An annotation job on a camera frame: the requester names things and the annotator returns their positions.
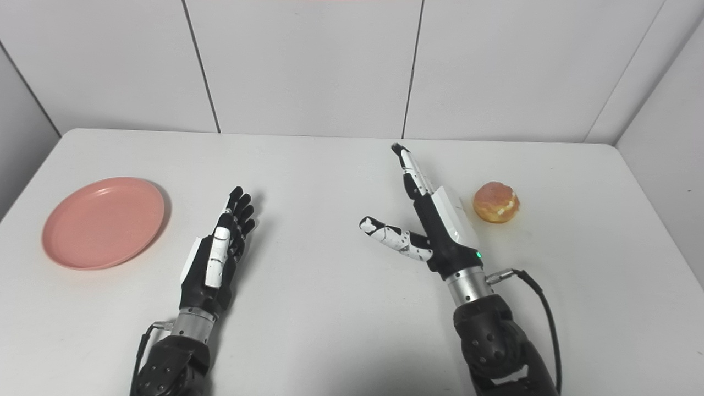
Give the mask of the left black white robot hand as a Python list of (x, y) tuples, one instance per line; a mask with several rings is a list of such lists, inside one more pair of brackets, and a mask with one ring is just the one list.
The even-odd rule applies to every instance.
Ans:
[(251, 201), (242, 187), (234, 188), (212, 233), (196, 241), (184, 268), (180, 309), (201, 309), (219, 317), (229, 308), (237, 265), (256, 226)]

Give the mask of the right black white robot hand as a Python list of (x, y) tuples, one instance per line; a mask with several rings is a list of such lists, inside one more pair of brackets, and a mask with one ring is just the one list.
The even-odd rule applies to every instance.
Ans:
[(400, 162), (404, 189), (425, 235), (370, 216), (360, 221), (360, 230), (403, 256), (425, 262), (442, 280), (468, 268), (483, 268), (477, 235), (460, 208), (459, 198), (444, 187), (434, 188), (405, 146), (394, 143), (392, 151)]

